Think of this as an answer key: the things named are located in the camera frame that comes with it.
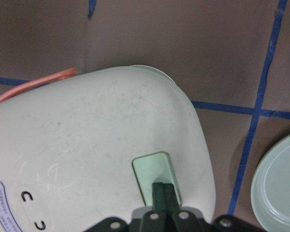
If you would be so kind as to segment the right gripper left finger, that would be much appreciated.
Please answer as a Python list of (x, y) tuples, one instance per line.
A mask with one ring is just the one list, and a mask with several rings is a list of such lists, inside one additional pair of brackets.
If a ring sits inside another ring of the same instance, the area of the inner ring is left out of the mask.
[(163, 232), (166, 222), (166, 202), (164, 184), (152, 184), (153, 205), (142, 214), (134, 218), (130, 224), (117, 217), (108, 217), (91, 228), (88, 232)]

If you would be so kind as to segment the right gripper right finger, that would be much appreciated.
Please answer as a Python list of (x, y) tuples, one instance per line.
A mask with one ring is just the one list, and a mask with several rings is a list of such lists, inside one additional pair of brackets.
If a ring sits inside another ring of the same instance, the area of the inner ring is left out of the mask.
[(177, 232), (260, 232), (261, 229), (231, 215), (221, 215), (212, 223), (197, 216), (192, 210), (179, 206), (173, 184), (163, 183), (166, 210)]

